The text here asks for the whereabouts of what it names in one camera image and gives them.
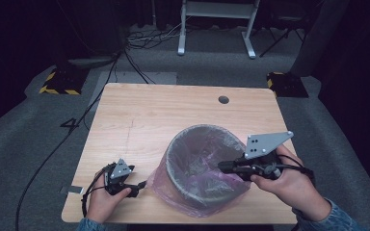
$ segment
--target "translucent plastic bag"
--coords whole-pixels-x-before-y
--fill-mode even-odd
[[[244,151],[245,145],[222,127],[189,127],[173,138],[147,186],[182,213],[211,216],[250,189],[251,182],[218,169],[218,162],[234,160]]]

